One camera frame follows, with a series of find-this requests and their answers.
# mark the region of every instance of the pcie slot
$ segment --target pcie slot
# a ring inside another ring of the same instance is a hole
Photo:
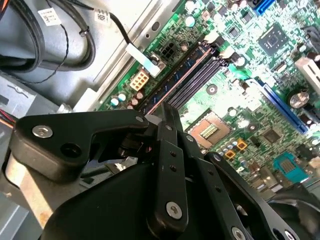
[[[272,88],[261,80],[249,79],[246,81],[251,87],[256,87],[260,92],[275,106],[276,109],[288,120],[289,123],[301,134],[308,132],[308,128],[304,122],[297,117],[286,105],[280,97],[272,90]]]

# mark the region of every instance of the sticker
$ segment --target sticker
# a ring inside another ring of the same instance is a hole
[[[102,23],[104,25],[110,24],[110,14],[106,10],[95,9],[94,10],[94,20],[98,23]]]
[[[58,17],[58,15],[53,7],[40,10],[40,11],[38,11],[38,13],[39,13],[40,17],[43,19],[45,25],[47,25],[47,26],[55,26],[55,25],[61,24],[61,20]]]

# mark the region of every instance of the white label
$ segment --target white label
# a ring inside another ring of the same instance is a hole
[[[94,20],[98,23],[102,23],[104,25],[110,24],[110,14],[106,10],[95,9],[94,10]]]
[[[156,77],[159,72],[160,68],[156,65],[154,65],[149,58],[147,58],[142,52],[140,52],[134,45],[131,43],[126,46],[125,50],[135,58],[142,66],[145,67],[149,71],[149,73],[152,75],[152,77]]]
[[[61,20],[58,17],[56,11],[54,8],[48,8],[48,9],[43,9],[38,11],[40,17],[43,19],[45,25],[47,26],[55,26],[55,25],[60,25]]]

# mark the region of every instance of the black ram slot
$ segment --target black ram slot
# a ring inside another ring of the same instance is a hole
[[[180,109],[199,91],[222,67],[228,64],[223,59],[212,57],[188,82],[181,85],[176,92],[171,95],[168,103]]]

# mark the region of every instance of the integrated circuit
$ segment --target integrated circuit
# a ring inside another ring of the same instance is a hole
[[[258,43],[269,56],[273,56],[289,41],[284,31],[278,24],[274,24],[261,36]]]
[[[262,135],[271,144],[274,144],[281,138],[281,136],[279,136],[273,129],[268,129]]]
[[[242,18],[243,18],[243,20],[245,21],[245,23],[247,24],[247,23],[250,22],[250,20],[252,19],[252,16],[251,16],[250,13],[247,11],[247,12],[245,12],[245,14],[243,14]]]
[[[229,33],[235,38],[236,36],[238,36],[239,32],[236,28],[232,28]]]
[[[205,149],[209,149],[227,136],[230,131],[229,126],[208,109],[188,132],[196,139],[198,144]]]
[[[218,13],[221,15],[221,16],[224,16],[226,15],[228,12],[228,9],[225,7],[225,6],[221,6],[218,10]]]

